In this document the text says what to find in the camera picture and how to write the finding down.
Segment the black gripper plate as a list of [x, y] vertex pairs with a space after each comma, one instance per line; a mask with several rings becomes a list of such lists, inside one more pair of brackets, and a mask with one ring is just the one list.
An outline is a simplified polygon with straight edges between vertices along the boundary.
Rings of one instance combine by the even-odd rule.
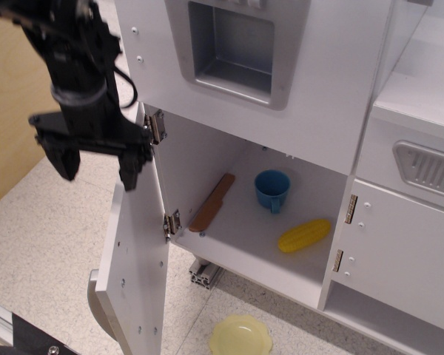
[[29, 123], [49, 162], [68, 181], [77, 175], [81, 151], [118, 156], [125, 191], [136, 188], [143, 165], [152, 160], [150, 134], [121, 113], [70, 120], [63, 112], [50, 112], [31, 116]]

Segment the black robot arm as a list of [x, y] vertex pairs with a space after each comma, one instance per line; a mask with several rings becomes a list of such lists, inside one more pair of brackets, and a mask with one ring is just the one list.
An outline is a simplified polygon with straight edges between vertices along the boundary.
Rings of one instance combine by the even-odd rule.
[[36, 141], [55, 170], [73, 180], [82, 151], [114, 155], [126, 191], [132, 191], [152, 139], [121, 111], [115, 76], [119, 38], [110, 32], [95, 1], [0, 1], [0, 17], [23, 29], [44, 60], [50, 91], [60, 110], [33, 115]]

